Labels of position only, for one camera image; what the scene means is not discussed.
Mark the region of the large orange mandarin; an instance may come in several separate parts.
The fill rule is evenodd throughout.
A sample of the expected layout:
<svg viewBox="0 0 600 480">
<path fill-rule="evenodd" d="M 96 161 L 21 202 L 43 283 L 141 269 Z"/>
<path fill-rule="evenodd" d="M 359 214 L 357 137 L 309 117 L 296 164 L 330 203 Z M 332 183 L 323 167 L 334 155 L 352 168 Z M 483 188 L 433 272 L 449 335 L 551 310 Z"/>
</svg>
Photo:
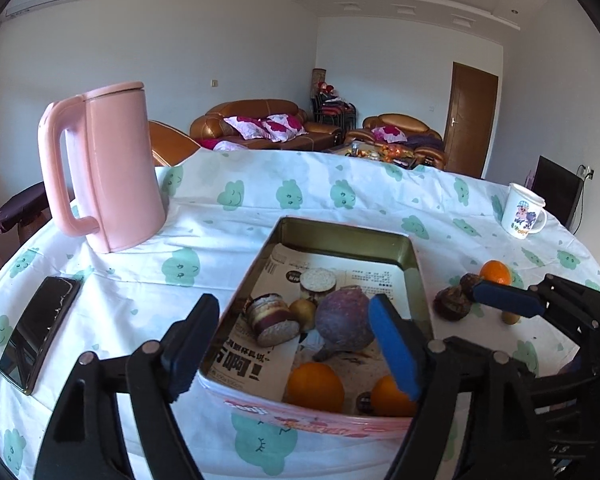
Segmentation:
<svg viewBox="0 0 600 480">
<path fill-rule="evenodd" d="M 341 413 L 345 396 L 341 379 L 328 365 L 307 362 L 290 373 L 284 399 L 300 408 Z"/>
</svg>

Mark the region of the dark purple passion fruit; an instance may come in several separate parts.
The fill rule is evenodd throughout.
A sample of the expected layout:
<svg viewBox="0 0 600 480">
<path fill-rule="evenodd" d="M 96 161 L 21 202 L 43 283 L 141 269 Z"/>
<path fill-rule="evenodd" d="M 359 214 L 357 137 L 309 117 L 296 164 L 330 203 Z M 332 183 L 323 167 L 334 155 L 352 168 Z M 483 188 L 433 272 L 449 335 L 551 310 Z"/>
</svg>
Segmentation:
<svg viewBox="0 0 600 480">
<path fill-rule="evenodd" d="M 318 305 L 315 329 L 324 344 L 318 352 L 326 360 L 338 352 L 357 352 L 375 339 L 368 322 L 368 298 L 360 286 L 330 292 Z"/>
</svg>

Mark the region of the small orange mandarin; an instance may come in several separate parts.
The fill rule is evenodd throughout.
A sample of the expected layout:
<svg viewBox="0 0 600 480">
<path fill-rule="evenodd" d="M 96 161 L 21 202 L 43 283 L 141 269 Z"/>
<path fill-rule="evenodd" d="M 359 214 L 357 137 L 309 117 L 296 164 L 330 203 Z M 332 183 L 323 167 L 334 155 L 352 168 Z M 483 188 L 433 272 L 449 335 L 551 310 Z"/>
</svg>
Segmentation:
<svg viewBox="0 0 600 480">
<path fill-rule="evenodd" d="M 370 406 L 380 417 L 413 417 L 417 411 L 417 404 L 398 388 L 391 375 L 379 378 L 370 390 Z"/>
</svg>

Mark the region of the white green cloud tablecloth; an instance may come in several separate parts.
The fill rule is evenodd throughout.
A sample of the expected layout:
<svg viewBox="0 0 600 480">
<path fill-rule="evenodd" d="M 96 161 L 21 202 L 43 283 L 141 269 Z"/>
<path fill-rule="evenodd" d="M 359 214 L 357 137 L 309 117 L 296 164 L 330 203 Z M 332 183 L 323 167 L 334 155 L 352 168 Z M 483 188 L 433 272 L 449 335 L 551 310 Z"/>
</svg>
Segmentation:
<svg viewBox="0 0 600 480">
<path fill-rule="evenodd" d="M 169 199 L 162 230 L 126 252 L 99 256 L 84 237 L 47 223 L 0 271 L 0 328 L 15 327 L 46 276 L 82 281 L 76 301 L 25 396 L 0 374 L 0 466 L 9 479 L 33 479 L 38 450 L 57 397 L 85 350 L 125 356 L 185 318 L 201 294 L 224 310 L 278 218 L 306 217 L 410 237 L 427 299 L 484 262 L 501 260 L 514 285 L 547 273 L 600 290 L 600 265 L 554 218 L 540 234 L 515 240 L 498 219 L 505 185 L 435 170 L 402 170 L 329 154 L 201 151 L 158 169 Z M 513 352 L 542 375 L 576 353 L 542 318 L 507 329 L 498 312 L 474 307 L 460 327 L 434 320 L 441 337 L 457 334 Z M 0 346 L 0 357 L 4 344 Z M 196 379 L 174 406 L 183 436 L 207 479 L 382 479 L 400 440 L 320 436 L 282 430 L 274 450 L 246 452 L 247 438 L 268 426 L 219 405 Z"/>
</svg>

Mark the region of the stacked dark chairs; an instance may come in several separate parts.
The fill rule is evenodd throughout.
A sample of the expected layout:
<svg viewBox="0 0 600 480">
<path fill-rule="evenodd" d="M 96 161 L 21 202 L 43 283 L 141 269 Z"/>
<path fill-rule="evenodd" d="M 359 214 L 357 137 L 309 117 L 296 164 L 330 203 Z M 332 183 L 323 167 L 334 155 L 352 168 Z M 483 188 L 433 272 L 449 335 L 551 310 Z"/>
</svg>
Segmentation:
<svg viewBox="0 0 600 480">
<path fill-rule="evenodd" d="M 355 127 L 358 117 L 356 107 L 341 99 L 335 87 L 326 81 L 324 68 L 312 70 L 310 99 L 316 122 L 336 126 L 343 132 L 348 132 Z"/>
</svg>

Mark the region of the brown leather small sofa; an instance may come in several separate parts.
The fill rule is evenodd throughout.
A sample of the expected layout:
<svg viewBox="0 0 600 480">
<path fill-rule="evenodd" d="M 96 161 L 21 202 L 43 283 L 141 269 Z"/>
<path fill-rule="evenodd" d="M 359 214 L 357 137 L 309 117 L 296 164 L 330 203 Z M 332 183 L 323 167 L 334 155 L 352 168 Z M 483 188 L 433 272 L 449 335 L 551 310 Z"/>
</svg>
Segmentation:
<svg viewBox="0 0 600 480">
<path fill-rule="evenodd" d="M 358 157 L 377 158 L 405 169 L 429 166 L 442 170 L 448 160 L 442 136 L 424 122 L 404 114 L 380 114 L 350 130 L 346 142 Z"/>
</svg>

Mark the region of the pink metal tin box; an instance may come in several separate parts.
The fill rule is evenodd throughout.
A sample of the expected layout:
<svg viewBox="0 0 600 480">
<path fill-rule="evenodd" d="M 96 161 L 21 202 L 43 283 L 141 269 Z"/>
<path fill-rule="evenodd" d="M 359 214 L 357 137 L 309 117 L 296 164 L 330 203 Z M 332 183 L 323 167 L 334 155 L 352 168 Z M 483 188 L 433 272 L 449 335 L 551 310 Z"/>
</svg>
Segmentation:
<svg viewBox="0 0 600 480">
<path fill-rule="evenodd" d="M 389 369 L 378 344 L 333 356 L 327 365 L 343 383 L 340 413 L 309 410 L 284 400 L 289 374 L 321 350 L 316 330 L 272 348 L 257 344 L 245 315 L 251 300 L 277 294 L 285 304 L 301 296 L 309 269 L 335 274 L 337 287 L 358 286 L 367 297 L 385 294 L 402 318 L 430 337 L 430 314 L 417 252 L 405 235 L 346 224 L 280 218 L 234 291 L 198 372 L 201 387 L 223 408 L 272 425 L 359 439 L 394 439 L 406 433 L 405 417 L 365 416 L 356 400 Z"/>
</svg>

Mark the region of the sugarcane piece in tin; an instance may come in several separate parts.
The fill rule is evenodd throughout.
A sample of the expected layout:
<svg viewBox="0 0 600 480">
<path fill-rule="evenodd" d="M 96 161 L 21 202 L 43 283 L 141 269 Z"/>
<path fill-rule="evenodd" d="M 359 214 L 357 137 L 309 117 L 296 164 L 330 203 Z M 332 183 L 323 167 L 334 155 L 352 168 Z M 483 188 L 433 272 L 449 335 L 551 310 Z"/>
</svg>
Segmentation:
<svg viewBox="0 0 600 480">
<path fill-rule="evenodd" d="M 300 275 L 300 296 L 317 306 L 336 289 L 337 277 L 328 269 L 315 268 L 305 270 Z"/>
</svg>

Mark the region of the cluttered coffee table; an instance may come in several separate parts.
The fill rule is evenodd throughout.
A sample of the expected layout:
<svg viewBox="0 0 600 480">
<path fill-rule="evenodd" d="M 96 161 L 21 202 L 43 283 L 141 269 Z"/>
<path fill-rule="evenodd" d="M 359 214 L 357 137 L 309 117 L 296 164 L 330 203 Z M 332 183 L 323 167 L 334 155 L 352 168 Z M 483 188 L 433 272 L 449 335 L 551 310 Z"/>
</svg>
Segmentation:
<svg viewBox="0 0 600 480">
<path fill-rule="evenodd" d="M 393 164 L 403 169 L 415 169 L 417 166 L 425 163 L 422 155 L 400 144 L 373 144 L 354 140 L 332 148 L 329 150 L 329 153 L 348 157 L 367 158 L 376 160 L 376 162 Z"/>
</svg>

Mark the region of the brown wooden door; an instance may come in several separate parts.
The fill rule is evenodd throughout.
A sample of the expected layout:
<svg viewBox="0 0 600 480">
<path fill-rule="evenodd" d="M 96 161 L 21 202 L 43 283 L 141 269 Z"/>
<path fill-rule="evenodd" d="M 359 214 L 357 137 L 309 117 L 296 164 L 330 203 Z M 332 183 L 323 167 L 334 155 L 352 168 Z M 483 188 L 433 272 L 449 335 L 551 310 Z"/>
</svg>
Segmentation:
<svg viewBox="0 0 600 480">
<path fill-rule="evenodd" d="M 498 102 L 498 76 L 453 63 L 444 132 L 445 169 L 480 178 L 486 164 Z"/>
</svg>

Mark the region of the black smartphone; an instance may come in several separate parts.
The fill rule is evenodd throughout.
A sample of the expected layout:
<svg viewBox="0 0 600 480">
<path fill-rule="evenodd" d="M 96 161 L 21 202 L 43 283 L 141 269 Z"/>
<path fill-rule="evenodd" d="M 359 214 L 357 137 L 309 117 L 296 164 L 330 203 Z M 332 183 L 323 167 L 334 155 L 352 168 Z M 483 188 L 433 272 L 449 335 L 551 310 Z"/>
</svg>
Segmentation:
<svg viewBox="0 0 600 480">
<path fill-rule="evenodd" d="M 24 308 L 0 359 L 0 374 L 28 396 L 82 282 L 48 276 Z"/>
</svg>

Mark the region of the white cartoon mug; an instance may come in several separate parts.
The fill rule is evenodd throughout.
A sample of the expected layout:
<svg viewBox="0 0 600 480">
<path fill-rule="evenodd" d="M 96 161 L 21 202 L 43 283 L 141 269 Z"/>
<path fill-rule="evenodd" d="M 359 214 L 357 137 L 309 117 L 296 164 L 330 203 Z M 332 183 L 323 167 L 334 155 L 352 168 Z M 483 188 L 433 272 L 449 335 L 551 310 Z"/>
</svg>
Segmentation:
<svg viewBox="0 0 600 480">
<path fill-rule="evenodd" d="M 528 188 L 511 183 L 501 218 L 501 227 L 517 240 L 544 229 L 547 222 L 545 200 Z"/>
</svg>

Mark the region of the pink floral pillow right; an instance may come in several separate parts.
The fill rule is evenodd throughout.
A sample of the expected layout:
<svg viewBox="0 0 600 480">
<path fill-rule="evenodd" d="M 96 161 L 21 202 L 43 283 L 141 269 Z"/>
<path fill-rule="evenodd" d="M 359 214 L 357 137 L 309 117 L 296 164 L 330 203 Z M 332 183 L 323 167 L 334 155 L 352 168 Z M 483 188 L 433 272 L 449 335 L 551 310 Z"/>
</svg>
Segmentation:
<svg viewBox="0 0 600 480">
<path fill-rule="evenodd" d="M 264 128 L 268 130 L 270 138 L 274 143 L 284 143 L 294 140 L 297 136 L 304 136 L 308 132 L 303 122 L 294 115 L 274 114 L 261 120 Z"/>
</svg>

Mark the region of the pink floral pillow small sofa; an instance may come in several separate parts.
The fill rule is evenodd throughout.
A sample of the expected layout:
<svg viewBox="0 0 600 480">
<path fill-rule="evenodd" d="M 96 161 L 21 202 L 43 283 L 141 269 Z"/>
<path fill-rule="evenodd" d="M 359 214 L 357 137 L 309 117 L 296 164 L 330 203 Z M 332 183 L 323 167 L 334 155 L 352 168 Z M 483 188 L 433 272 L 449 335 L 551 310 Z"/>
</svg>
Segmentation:
<svg viewBox="0 0 600 480">
<path fill-rule="evenodd" d="M 379 143 L 393 144 L 407 141 L 407 135 L 400 128 L 393 125 L 384 125 L 372 129 L 374 140 Z"/>
</svg>

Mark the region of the dark brown mangosteen front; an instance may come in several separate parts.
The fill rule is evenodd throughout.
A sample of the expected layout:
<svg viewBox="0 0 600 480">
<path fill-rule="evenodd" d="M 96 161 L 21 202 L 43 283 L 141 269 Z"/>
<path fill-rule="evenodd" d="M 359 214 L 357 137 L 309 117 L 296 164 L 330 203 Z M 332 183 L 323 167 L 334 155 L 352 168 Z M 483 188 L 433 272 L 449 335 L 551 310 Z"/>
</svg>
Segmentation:
<svg viewBox="0 0 600 480">
<path fill-rule="evenodd" d="M 460 285 L 442 289 L 434 297 L 434 310 L 437 315 L 450 322 L 466 318 L 471 306 L 472 303 L 467 299 Z"/>
</svg>

